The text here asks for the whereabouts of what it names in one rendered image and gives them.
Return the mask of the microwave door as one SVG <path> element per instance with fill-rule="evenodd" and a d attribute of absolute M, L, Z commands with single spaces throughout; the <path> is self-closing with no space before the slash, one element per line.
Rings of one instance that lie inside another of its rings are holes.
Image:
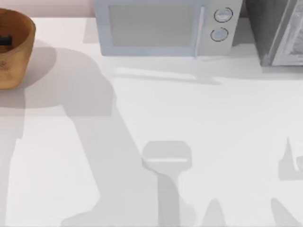
<path fill-rule="evenodd" d="M 208 0 L 93 0 L 104 56 L 194 56 Z"/>

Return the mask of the round microwave knob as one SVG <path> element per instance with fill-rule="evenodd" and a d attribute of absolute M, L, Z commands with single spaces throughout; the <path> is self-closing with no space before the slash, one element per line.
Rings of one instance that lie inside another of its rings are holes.
<path fill-rule="evenodd" d="M 214 42 L 222 42 L 229 36 L 229 31 L 223 27 L 214 29 L 210 33 L 210 37 Z"/>
<path fill-rule="evenodd" d="M 219 23 L 228 22 L 233 16 L 233 11 L 230 8 L 222 8 L 216 10 L 214 19 Z"/>

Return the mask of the pale microwave oven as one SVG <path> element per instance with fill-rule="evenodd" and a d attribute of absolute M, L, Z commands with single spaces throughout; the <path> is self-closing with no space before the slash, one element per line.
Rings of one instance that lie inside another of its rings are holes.
<path fill-rule="evenodd" d="M 208 0 L 208 5 L 204 11 L 204 22 L 198 57 L 222 56 L 229 53 L 241 12 L 241 6 L 242 0 Z M 225 23 L 219 23 L 214 19 L 216 10 L 222 8 L 230 8 L 233 11 L 232 18 Z M 210 33 L 220 27 L 227 29 L 229 36 L 222 42 L 214 42 L 210 37 Z"/>

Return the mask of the brown wooden basket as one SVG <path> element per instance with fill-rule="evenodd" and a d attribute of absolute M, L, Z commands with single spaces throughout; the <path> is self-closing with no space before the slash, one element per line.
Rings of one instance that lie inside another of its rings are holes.
<path fill-rule="evenodd" d="M 35 34 L 36 26 L 27 15 L 0 8 L 0 35 L 12 36 L 11 46 L 0 46 L 0 90 L 16 88 L 22 82 Z"/>

